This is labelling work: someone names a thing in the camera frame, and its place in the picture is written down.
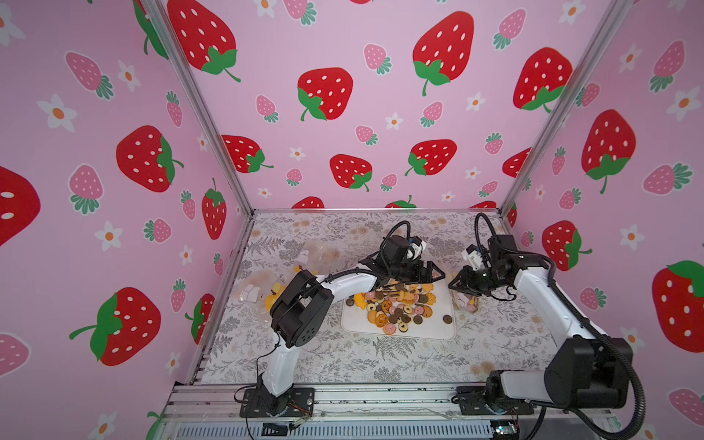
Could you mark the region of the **ziploc bag yellow duck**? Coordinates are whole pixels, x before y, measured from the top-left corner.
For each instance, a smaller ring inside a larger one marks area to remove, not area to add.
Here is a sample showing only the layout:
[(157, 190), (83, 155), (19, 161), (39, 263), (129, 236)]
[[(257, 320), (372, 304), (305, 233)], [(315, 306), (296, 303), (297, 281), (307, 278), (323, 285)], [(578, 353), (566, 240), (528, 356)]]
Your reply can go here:
[(328, 274), (335, 269), (340, 258), (340, 251), (320, 240), (306, 242), (298, 257), (294, 260), (293, 270), (310, 271), (313, 274)]

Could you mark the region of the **ziploc bag with cookies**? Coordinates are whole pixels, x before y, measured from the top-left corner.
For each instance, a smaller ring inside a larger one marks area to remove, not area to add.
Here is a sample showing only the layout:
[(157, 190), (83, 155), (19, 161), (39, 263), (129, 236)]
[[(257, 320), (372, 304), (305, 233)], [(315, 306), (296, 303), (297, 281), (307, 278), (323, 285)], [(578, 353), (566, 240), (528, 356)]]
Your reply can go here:
[(285, 288), (284, 280), (271, 271), (258, 271), (238, 282), (234, 298), (253, 310), (260, 324), (271, 324), (271, 308)]

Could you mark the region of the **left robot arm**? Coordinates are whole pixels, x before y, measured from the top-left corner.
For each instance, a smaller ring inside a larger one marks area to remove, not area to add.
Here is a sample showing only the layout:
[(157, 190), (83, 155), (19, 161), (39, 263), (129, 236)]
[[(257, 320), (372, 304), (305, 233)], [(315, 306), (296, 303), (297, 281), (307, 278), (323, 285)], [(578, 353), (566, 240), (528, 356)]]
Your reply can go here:
[(446, 274), (424, 261), (425, 242), (419, 236), (390, 234), (379, 249), (354, 268), (328, 275), (298, 272), (269, 310), (275, 348), (257, 388), (279, 398), (293, 388), (293, 376), (303, 346), (315, 338), (331, 306), (358, 293), (374, 292), (390, 281), (428, 284)]

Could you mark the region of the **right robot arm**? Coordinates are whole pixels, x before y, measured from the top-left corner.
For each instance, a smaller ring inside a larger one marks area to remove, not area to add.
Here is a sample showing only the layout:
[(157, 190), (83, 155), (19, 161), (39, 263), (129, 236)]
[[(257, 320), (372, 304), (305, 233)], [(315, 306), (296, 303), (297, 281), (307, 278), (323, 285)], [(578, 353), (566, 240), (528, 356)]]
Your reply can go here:
[[(606, 335), (557, 284), (557, 264), (547, 256), (520, 251), (512, 238), (492, 236), (488, 247), (471, 245), (466, 266), (449, 289), (491, 296), (512, 289), (524, 296), (546, 325), (557, 353), (543, 370), (495, 370), (480, 392), (460, 392), (460, 403), (504, 412), (511, 403), (533, 403), (575, 414), (603, 439), (631, 439), (645, 422), (645, 390), (634, 366), (634, 352), (622, 338)], [(625, 427), (608, 432), (587, 416), (588, 409), (619, 409), (634, 398)]]

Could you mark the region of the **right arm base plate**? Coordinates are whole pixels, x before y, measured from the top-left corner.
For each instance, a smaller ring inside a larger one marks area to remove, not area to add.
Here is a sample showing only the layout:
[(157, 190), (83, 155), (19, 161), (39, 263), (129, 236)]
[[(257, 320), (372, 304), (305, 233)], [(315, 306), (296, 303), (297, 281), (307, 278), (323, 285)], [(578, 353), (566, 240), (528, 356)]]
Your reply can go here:
[(450, 399), (463, 415), (532, 415), (535, 407), (523, 400), (503, 396), (487, 390), (486, 386), (472, 385), (456, 388)]

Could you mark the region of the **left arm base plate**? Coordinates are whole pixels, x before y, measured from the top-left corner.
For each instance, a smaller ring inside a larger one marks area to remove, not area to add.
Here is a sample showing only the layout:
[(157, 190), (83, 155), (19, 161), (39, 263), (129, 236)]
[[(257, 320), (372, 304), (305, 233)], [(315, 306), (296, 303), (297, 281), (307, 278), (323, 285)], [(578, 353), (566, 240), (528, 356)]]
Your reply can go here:
[(265, 388), (245, 391), (240, 403), (241, 418), (308, 417), (315, 403), (315, 388), (293, 387), (279, 397)]

